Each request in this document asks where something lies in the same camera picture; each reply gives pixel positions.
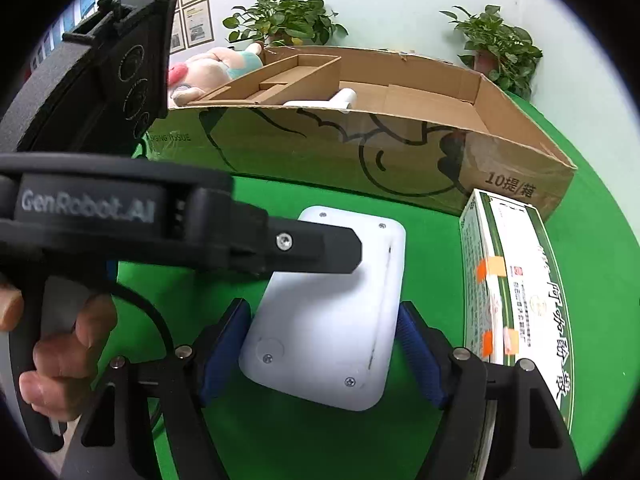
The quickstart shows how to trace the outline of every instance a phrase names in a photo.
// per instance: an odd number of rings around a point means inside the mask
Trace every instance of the white wall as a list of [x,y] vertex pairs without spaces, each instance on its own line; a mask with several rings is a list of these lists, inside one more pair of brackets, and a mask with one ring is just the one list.
[[[234,5],[255,0],[210,0],[215,41],[179,52],[172,62],[227,46],[222,20]],[[479,12],[502,6],[502,16],[526,28],[545,57],[534,79],[533,104],[561,130],[612,192],[640,240],[640,123],[620,79],[595,40],[559,0],[325,0],[349,31],[345,46],[415,50],[457,62],[462,35],[438,10],[460,5]]]

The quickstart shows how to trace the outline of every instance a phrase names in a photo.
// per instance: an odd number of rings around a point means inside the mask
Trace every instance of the green tablecloth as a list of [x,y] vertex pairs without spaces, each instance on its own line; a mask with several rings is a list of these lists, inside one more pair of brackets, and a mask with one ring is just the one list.
[[[514,97],[577,164],[566,197],[546,223],[560,267],[574,336],[575,415],[580,463],[599,454],[626,411],[640,376],[640,248],[620,209],[578,151],[535,108]],[[236,179],[236,199],[296,218],[324,205],[394,218],[406,229],[402,298],[453,345],[463,341],[462,257],[458,218],[343,192],[250,178]],[[230,300],[255,308],[266,282],[219,283],[190,270],[120,264],[119,279],[161,310],[176,344],[190,343]],[[151,322],[118,304],[118,327],[101,365],[116,354],[133,361],[162,356]],[[382,400],[353,413],[286,396],[238,370],[204,414],[232,480],[413,479],[440,420],[418,394],[394,348]],[[166,437],[156,440],[165,479],[177,477]]]

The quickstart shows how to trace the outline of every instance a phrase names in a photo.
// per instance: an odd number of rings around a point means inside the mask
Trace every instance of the potted plant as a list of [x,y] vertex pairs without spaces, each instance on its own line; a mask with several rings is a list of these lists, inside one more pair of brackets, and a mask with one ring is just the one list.
[[464,32],[468,41],[465,50],[475,55],[458,56],[469,68],[483,73],[503,90],[510,90],[523,99],[531,96],[530,82],[536,71],[542,51],[533,45],[529,33],[520,27],[511,27],[500,17],[500,7],[487,5],[484,12],[471,15],[466,9],[467,19],[461,22],[455,12],[440,12],[452,18],[456,30]]
[[332,18],[337,12],[327,14],[322,0],[257,0],[248,9],[241,10],[222,21],[233,30],[230,43],[242,40],[262,40],[271,46],[299,45],[305,40],[325,44],[336,32],[347,35],[347,29]]

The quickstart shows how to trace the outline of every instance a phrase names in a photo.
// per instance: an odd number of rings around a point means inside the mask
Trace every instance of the orange sticker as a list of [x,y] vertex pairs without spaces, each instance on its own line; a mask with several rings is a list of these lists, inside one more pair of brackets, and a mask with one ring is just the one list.
[[507,266],[502,256],[489,256],[476,267],[476,279],[481,283],[487,276],[506,276]]
[[520,351],[520,334],[513,328],[504,327],[504,354],[516,355]]
[[482,357],[489,357],[494,353],[494,333],[487,330],[482,334]]

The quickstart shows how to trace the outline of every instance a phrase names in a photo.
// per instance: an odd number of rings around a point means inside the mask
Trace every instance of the plush toy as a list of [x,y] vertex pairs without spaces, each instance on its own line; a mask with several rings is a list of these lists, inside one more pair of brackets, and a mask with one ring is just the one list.
[[176,63],[168,73],[169,107],[172,101],[176,106],[184,106],[224,83],[260,68],[261,52],[261,43],[252,43],[242,52],[217,46],[183,63]]

